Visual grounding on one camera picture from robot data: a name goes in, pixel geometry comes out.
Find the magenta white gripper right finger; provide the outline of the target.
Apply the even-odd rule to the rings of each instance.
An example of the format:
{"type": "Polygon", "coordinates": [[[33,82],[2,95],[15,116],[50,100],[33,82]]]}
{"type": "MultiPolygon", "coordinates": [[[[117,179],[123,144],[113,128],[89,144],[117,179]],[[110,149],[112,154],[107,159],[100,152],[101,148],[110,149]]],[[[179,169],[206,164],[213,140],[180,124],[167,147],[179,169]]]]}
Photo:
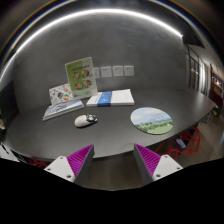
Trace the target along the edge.
{"type": "Polygon", "coordinates": [[[168,154],[159,155],[138,144],[134,145],[133,154],[145,185],[182,169],[168,154]]]}

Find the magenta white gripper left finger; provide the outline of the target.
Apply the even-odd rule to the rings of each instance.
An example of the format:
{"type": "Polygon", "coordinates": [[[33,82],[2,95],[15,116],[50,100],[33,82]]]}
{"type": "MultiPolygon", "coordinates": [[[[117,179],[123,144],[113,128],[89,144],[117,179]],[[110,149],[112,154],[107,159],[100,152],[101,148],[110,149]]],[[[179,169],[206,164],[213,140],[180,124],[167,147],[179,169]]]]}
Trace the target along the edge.
{"type": "Polygon", "coordinates": [[[59,156],[45,171],[81,186],[94,156],[94,145],[86,146],[68,157],[59,156]]]}

